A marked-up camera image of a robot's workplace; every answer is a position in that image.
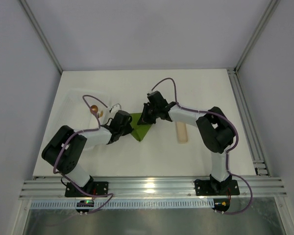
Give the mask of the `green paper napkin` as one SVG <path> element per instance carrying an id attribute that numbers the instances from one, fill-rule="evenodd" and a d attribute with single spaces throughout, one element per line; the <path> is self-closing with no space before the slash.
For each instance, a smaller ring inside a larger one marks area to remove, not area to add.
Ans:
<path id="1" fill-rule="evenodd" d="M 141 142 L 151 128 L 151 124 L 138 125 L 141 113 L 131 113 L 130 115 L 132 117 L 130 125 L 133 129 L 131 135 L 136 141 Z"/>

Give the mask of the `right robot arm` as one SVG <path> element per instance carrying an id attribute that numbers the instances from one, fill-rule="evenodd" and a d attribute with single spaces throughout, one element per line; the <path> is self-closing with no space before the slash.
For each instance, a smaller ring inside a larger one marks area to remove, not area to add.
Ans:
<path id="1" fill-rule="evenodd" d="M 138 125 L 155 124 L 158 118 L 182 122 L 197 127 L 202 141 L 211 152 L 212 170 L 208 180 L 194 181 L 197 196 L 239 195 L 239 187 L 228 169 L 227 151 L 237 133 L 218 107 L 196 111 L 184 108 L 177 102 L 168 103 L 159 91 L 147 95 Z"/>

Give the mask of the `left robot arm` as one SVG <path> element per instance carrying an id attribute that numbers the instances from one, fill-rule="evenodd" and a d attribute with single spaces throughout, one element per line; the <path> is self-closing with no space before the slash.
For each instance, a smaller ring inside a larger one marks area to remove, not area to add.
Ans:
<path id="1" fill-rule="evenodd" d="M 119 110 L 113 118 L 95 129 L 75 131 L 67 125 L 60 127 L 42 151 L 42 159 L 53 166 L 54 174 L 68 180 L 65 197 L 107 197 L 108 182 L 96 182 L 78 163 L 86 144 L 112 144 L 133 131 L 132 116 Z"/>

